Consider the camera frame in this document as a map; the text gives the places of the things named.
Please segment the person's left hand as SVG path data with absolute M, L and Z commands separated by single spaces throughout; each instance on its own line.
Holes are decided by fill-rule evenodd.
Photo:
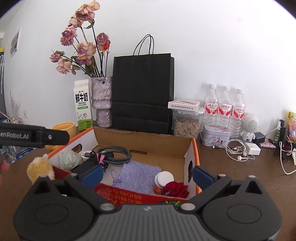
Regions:
M 2 181 L 2 173 L 5 172 L 5 171 L 8 171 L 10 169 L 10 165 L 9 163 L 7 163 L 5 160 L 4 160 L 4 156 L 2 154 L 0 154 L 0 173 L 1 173 L 1 179 L 0 179 L 0 183 Z

